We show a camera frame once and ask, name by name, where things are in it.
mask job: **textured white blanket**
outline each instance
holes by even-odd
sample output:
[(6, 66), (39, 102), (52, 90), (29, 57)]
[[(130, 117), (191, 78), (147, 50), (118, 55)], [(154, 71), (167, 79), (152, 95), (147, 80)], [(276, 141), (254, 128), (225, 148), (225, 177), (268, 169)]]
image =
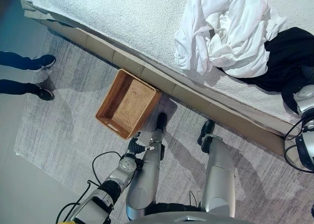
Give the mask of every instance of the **textured white blanket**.
[[(186, 73), (174, 60), (174, 34), (180, 27), (187, 0), (27, 0), (58, 13), (136, 50), (148, 58), (285, 122), (298, 117), (285, 109), (279, 94), (265, 93), (213, 69), (210, 75)], [(299, 26), (314, 32), (313, 0), (269, 0), (288, 28)]]

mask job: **sneaker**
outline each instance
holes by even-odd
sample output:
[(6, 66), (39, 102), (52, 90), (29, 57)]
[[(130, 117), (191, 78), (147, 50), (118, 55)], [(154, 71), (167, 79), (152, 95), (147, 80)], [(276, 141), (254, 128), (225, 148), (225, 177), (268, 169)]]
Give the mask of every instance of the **sneaker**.
[(53, 100), (54, 94), (48, 89), (40, 88), (36, 94), (42, 100)]
[(55, 63), (55, 57), (49, 54), (43, 55), (32, 61), (34, 63), (34, 71), (41, 71), (43, 68), (49, 68)]

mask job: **woven basket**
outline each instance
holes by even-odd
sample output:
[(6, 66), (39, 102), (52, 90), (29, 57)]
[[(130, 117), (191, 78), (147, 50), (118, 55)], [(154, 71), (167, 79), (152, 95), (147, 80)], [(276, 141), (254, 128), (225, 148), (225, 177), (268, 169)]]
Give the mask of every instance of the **woven basket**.
[(160, 96), (159, 90), (120, 69), (96, 118), (128, 139), (142, 127)]

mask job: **jeans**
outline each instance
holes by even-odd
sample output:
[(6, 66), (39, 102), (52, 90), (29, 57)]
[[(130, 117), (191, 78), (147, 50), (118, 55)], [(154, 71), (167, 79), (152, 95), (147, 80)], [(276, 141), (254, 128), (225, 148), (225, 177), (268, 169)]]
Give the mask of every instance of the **jeans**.
[[(29, 57), (21, 57), (13, 52), (0, 51), (0, 65), (11, 66), (21, 70), (28, 70), (32, 68), (33, 63)], [(12, 80), (0, 79), (0, 94), (37, 94), (39, 89), (40, 88), (37, 85), (32, 83), (19, 83)]]

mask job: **wire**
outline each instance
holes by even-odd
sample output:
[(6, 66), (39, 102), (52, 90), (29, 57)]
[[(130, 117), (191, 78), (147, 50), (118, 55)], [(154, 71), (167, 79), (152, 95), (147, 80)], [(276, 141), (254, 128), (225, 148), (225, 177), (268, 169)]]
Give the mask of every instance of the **wire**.
[(93, 181), (91, 181), (91, 180), (87, 180), (87, 183), (88, 183), (88, 186), (87, 186), (86, 190), (85, 190), (84, 193), (80, 196), (80, 198), (75, 202), (76, 204), (73, 205), (73, 207), (70, 209), (70, 211), (68, 212), (67, 216), (66, 216), (66, 217), (64, 218), (64, 220), (63, 220), (64, 222), (68, 219), (68, 217), (70, 216), (70, 214), (71, 214), (72, 211), (74, 210), (75, 206), (77, 206), (77, 205), (79, 204), (80, 200), (85, 196), (85, 194), (87, 193), (87, 191), (88, 191), (89, 188), (90, 188), (90, 184), (92, 183), (92, 184), (94, 184), (94, 185), (96, 185), (96, 186), (99, 186), (99, 185), (97, 185), (97, 183), (95, 183), (95, 182), (93, 182)]
[(117, 154), (117, 155), (120, 157), (120, 159), (121, 159), (121, 155), (120, 155), (118, 152), (116, 152), (116, 151), (107, 151), (107, 152), (105, 152), (105, 153), (101, 153), (101, 154), (97, 155), (97, 156), (94, 158), (94, 160), (93, 160), (93, 162), (92, 162), (92, 169), (93, 169), (93, 173), (94, 173), (95, 179), (98, 181), (99, 185), (101, 185), (102, 183), (100, 182), (100, 180), (98, 179), (98, 177), (97, 177), (97, 175), (96, 175), (95, 168), (94, 168), (94, 163), (95, 163), (95, 160), (96, 160), (97, 158), (99, 158), (100, 156), (102, 156), (102, 155), (104, 155), (104, 154), (108, 154), (108, 153), (115, 153), (115, 154)]
[(294, 169), (297, 169), (298, 171), (305, 172), (305, 173), (308, 173), (308, 174), (314, 174), (314, 171), (309, 171), (309, 170), (300, 169), (300, 168), (298, 168), (297, 166), (295, 166), (294, 164), (292, 164), (292, 163), (288, 160), (288, 158), (287, 158), (287, 152), (288, 152), (288, 150), (290, 150), (291, 148), (294, 148), (294, 147), (296, 147), (296, 145), (290, 146), (290, 147), (288, 147), (288, 148), (285, 150), (285, 153), (284, 153), (285, 161), (286, 161), (291, 167), (293, 167)]
[(69, 207), (69, 206), (71, 206), (71, 205), (76, 206), (76, 205), (78, 205), (78, 204), (79, 204), (79, 203), (69, 203), (69, 204), (65, 205), (65, 206), (60, 210), (60, 212), (58, 213), (57, 219), (55, 220), (55, 224), (57, 224), (57, 223), (59, 222), (59, 218), (60, 218), (62, 212), (64, 211), (64, 209), (66, 209), (67, 207)]
[(193, 197), (194, 197), (194, 200), (195, 200), (195, 206), (197, 207), (196, 198), (195, 198), (195, 196), (194, 196), (194, 194), (193, 194), (193, 192), (192, 192), (192, 191), (189, 191), (190, 206), (191, 206), (191, 194), (192, 194), (192, 195), (193, 195)]
[(289, 130), (289, 132), (286, 133), (286, 135), (285, 135), (285, 137), (284, 137), (284, 140), (285, 140), (285, 141), (290, 141), (290, 140), (296, 138), (297, 136), (299, 136), (299, 135), (302, 133), (302, 130), (300, 130), (300, 132), (298, 133), (298, 135), (287, 139), (287, 137), (289, 136), (289, 133), (291, 133), (291, 131), (294, 130), (294, 128), (297, 127), (297, 126), (299, 125), (299, 123), (302, 122), (302, 120), (303, 120), (303, 119), (300, 119), (300, 120)]

